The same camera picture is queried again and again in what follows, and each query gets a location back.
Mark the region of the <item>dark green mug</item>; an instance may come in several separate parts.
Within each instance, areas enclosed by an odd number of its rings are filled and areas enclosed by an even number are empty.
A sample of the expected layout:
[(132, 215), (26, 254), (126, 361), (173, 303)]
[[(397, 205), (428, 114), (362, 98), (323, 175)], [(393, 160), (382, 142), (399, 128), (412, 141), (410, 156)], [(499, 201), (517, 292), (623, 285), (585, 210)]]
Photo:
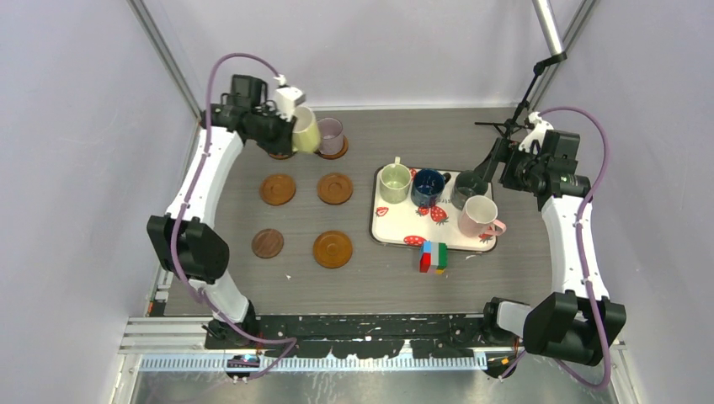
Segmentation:
[(459, 173), (454, 179), (451, 191), (451, 203), (462, 210), (468, 199), (473, 196), (485, 195), (488, 191), (488, 182), (473, 170)]

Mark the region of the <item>pink mug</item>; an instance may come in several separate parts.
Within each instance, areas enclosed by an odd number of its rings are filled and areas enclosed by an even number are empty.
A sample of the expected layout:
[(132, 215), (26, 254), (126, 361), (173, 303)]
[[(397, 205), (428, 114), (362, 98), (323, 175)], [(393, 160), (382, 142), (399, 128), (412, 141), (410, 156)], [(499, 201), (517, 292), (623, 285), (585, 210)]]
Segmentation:
[(497, 205), (484, 195), (472, 196), (465, 202), (457, 225), (466, 237), (499, 237), (507, 231), (507, 226), (498, 219)]

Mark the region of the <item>cream mug yellow handle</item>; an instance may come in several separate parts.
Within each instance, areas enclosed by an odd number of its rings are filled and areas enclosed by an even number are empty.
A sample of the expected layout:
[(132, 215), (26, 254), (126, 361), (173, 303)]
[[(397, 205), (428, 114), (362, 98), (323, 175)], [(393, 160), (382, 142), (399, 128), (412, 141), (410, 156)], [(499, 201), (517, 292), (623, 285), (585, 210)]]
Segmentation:
[(317, 117), (314, 112), (305, 106), (295, 109), (296, 119), (292, 131), (292, 149), (294, 152), (315, 152), (322, 141), (322, 136), (317, 127)]

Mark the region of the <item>lilac mug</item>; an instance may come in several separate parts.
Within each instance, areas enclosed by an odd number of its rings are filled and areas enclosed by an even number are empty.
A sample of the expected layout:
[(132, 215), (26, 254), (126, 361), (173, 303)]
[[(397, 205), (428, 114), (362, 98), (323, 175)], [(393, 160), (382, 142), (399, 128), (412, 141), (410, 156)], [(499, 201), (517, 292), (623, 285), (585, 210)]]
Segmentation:
[(343, 146), (343, 125), (335, 118), (322, 118), (317, 122), (321, 143), (318, 150), (323, 154), (335, 154)]

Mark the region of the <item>light green mug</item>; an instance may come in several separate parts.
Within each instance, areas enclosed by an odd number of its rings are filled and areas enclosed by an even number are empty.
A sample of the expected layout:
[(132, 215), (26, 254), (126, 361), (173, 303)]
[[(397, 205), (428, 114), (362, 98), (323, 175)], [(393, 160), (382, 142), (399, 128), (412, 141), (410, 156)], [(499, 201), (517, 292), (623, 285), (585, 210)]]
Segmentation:
[(410, 169), (402, 164), (400, 157), (394, 157), (378, 174), (381, 198), (389, 204), (402, 203), (409, 195), (411, 183)]

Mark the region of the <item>cream tray with black rim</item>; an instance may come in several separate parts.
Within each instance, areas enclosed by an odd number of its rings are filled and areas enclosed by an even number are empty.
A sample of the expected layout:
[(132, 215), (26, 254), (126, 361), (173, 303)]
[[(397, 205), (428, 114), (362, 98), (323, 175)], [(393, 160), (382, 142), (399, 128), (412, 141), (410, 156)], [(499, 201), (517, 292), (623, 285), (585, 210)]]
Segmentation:
[(381, 244), (420, 247), (424, 241), (442, 242), (450, 250), (487, 253), (497, 244), (495, 236), (467, 237), (458, 228), (461, 211), (450, 201), (453, 181), (449, 181), (436, 206), (420, 208), (409, 198), (398, 204), (386, 202), (380, 194), (381, 168), (375, 173), (371, 205), (370, 234)]

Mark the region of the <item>multicolour toy brick block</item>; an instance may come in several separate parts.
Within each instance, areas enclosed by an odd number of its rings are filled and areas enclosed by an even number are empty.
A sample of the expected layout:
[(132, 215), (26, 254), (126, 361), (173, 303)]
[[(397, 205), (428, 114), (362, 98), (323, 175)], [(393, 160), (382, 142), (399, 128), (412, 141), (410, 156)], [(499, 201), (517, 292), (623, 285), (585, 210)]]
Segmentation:
[(420, 248), (419, 272), (423, 274), (442, 274), (447, 266), (447, 245), (443, 242), (425, 241)]

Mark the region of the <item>dark brown wooden coaster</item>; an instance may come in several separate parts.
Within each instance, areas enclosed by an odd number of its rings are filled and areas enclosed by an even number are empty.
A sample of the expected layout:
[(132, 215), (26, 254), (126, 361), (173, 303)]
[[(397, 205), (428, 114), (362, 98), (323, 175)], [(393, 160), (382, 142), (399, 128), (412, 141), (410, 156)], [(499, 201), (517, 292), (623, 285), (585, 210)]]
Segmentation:
[(258, 258), (268, 259), (276, 257), (284, 247), (282, 233), (273, 228), (266, 228), (256, 233), (251, 241), (253, 254)]

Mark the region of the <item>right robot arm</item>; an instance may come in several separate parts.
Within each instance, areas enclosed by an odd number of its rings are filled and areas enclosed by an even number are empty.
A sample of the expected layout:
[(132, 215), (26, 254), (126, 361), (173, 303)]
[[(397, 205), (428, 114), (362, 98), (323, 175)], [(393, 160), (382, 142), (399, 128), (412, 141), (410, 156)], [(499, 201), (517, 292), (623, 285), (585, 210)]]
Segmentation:
[(494, 297), (481, 334), (492, 345), (522, 340), (525, 351), (595, 366), (626, 324), (626, 308), (610, 300), (595, 257), (590, 218), (593, 186), (576, 173), (580, 137), (547, 130), (522, 146), (500, 137), (476, 173), (490, 181), (499, 164), (506, 189), (533, 194), (546, 225), (551, 293), (538, 305)]

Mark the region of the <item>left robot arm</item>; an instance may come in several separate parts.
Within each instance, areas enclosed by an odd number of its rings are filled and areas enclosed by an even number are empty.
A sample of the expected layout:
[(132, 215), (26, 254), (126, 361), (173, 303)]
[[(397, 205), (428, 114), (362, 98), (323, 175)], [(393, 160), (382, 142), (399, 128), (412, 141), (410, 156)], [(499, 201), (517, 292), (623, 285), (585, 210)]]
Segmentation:
[(219, 102), (206, 95), (200, 114), (199, 145), (177, 195), (162, 215), (147, 221), (147, 234), (162, 268), (178, 277), (194, 300), (208, 306), (214, 324), (238, 348), (261, 343), (253, 303), (237, 287), (227, 266), (230, 248), (216, 232), (215, 218), (227, 175), (247, 141), (270, 154), (295, 151), (295, 111), (305, 94), (274, 76), (266, 81), (232, 77)]

